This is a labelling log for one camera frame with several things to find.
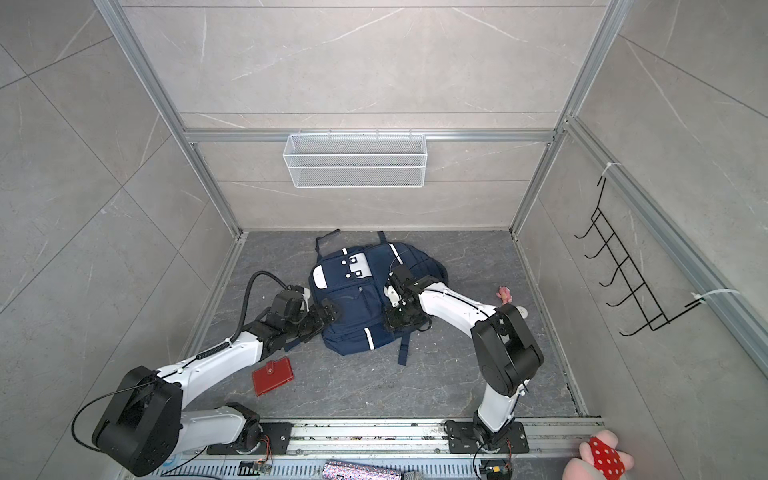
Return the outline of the navy blue student backpack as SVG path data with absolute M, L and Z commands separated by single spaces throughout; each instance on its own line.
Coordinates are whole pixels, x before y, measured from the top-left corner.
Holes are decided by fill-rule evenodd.
M 376 350 L 399 339 L 398 364 L 407 364 L 410 336 L 429 327 L 431 321 L 422 313 L 413 320 L 402 317 L 394 324 L 387 321 L 386 311 L 397 309 L 397 303 L 386 295 L 386 287 L 395 268 L 403 265 L 411 277 L 432 277 L 449 282 L 446 268 L 438 260 L 413 245 L 391 242 L 382 231 L 376 244 L 345 247 L 332 253 L 321 252 L 321 242 L 338 234 L 338 229 L 315 238 L 316 264 L 309 275 L 312 299 L 328 301 L 335 321 L 321 333 L 327 348 L 347 356 Z

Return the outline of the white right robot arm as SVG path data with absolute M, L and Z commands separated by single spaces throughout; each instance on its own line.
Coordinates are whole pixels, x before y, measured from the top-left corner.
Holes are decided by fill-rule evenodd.
M 437 318 L 471 338 L 486 388 L 470 438 L 486 451 L 502 448 L 518 402 L 544 363 L 525 314 L 510 303 L 495 307 L 472 300 L 431 276 L 417 279 L 404 265 L 389 274 L 384 294 L 387 327 L 417 327 Z

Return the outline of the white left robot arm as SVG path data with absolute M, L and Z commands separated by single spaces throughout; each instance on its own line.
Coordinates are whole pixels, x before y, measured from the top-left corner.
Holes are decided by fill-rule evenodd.
M 328 300 L 312 303 L 308 294 L 306 289 L 288 287 L 253 319 L 243 307 L 234 333 L 215 346 L 159 369 L 130 370 L 118 388 L 106 394 L 109 403 L 90 441 L 77 438 L 76 443 L 110 457 L 136 476 L 192 449 L 222 445 L 250 454 L 264 447 L 260 417 L 253 410 L 239 403 L 198 411 L 187 407 L 234 373 L 291 342 L 306 342 L 331 325 L 338 309 Z

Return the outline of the red wallet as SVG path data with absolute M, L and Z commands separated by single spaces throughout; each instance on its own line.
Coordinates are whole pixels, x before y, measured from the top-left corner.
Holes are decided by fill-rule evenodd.
M 294 380 L 294 372 L 288 357 L 270 360 L 251 374 L 254 392 L 263 396 Z

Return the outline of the small pink toy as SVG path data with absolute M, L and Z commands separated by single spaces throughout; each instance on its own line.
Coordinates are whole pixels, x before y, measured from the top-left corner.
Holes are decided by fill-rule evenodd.
M 502 304 L 511 304 L 513 301 L 510 289 L 505 286 L 500 286 L 498 288 L 496 297 L 501 301 Z

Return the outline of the purple glitter microphone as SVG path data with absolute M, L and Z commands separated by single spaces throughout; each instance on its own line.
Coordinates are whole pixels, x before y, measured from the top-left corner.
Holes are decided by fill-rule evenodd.
M 325 480 L 421 480 L 417 471 L 401 471 L 380 466 L 362 465 L 338 460 L 327 461 L 321 471 Z

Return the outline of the pink plush toy red heart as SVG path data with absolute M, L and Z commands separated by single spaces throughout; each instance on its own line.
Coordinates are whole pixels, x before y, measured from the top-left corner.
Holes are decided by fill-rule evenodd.
M 624 479 L 634 468 L 632 455 L 618 449 L 619 439 L 610 430 L 601 430 L 580 443 L 578 456 L 567 463 L 563 480 Z

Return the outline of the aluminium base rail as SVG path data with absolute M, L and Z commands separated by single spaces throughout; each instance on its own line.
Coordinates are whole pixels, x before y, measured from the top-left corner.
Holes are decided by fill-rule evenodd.
M 473 479 L 492 464 L 511 463 L 519 473 L 543 465 L 547 475 L 602 430 L 599 418 L 520 419 L 511 439 L 485 452 L 449 435 L 442 419 L 270 420 L 272 451 L 245 456 L 210 455 L 201 449 L 175 454 L 153 479 L 318 479 L 326 463 L 340 461 L 414 472 L 423 479 Z

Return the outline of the black wall hook rack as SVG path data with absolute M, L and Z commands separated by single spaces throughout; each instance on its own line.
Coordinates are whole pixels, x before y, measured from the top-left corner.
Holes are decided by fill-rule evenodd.
M 584 254 L 584 258 L 594 260 L 600 258 L 603 253 L 606 253 L 613 265 L 609 280 L 605 282 L 600 281 L 598 285 L 603 289 L 609 289 L 619 282 L 624 287 L 625 295 L 618 301 L 607 302 L 606 306 L 618 309 L 627 302 L 631 302 L 640 312 L 642 322 L 639 326 L 630 330 L 621 330 L 620 335 L 628 338 L 645 330 L 658 331 L 700 305 L 704 305 L 705 301 L 694 298 L 676 314 L 669 315 L 665 312 L 652 287 L 641 272 L 638 263 L 630 254 L 628 248 L 619 237 L 617 230 L 613 227 L 601 207 L 606 184 L 607 180 L 604 177 L 597 181 L 598 197 L 595 207 L 589 216 L 588 227 L 582 234 L 574 234 L 574 238 L 577 240 L 585 240 L 591 236 L 598 238 L 600 240 L 598 249 L 592 254 Z

